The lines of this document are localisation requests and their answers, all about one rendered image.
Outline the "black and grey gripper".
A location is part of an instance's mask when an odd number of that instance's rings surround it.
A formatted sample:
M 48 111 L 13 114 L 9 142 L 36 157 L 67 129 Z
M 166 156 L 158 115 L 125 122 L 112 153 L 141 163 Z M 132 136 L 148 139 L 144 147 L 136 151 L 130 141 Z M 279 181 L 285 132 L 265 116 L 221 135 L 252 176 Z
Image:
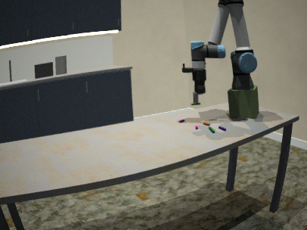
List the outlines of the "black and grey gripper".
M 182 72 L 183 73 L 192 73 L 193 74 L 193 81 L 194 81 L 194 105 L 198 105 L 198 95 L 202 95 L 206 93 L 205 89 L 205 81 L 206 81 L 206 63 L 205 61 L 192 61 L 192 68 L 186 67 L 183 64 Z

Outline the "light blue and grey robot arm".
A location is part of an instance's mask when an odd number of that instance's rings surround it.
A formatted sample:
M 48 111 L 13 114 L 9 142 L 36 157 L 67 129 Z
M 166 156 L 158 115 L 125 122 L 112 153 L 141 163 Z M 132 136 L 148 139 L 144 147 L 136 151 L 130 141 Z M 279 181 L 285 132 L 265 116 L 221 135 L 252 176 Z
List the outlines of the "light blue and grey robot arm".
M 253 89 L 254 85 L 250 73 L 256 69 L 257 60 L 253 49 L 250 47 L 247 25 L 243 14 L 243 0 L 219 0 L 218 6 L 219 9 L 208 44 L 191 42 L 191 60 L 205 61 L 205 58 L 225 58 L 225 47 L 221 45 L 221 41 L 230 14 L 237 45 L 235 51 L 231 52 L 234 76 L 232 89 Z

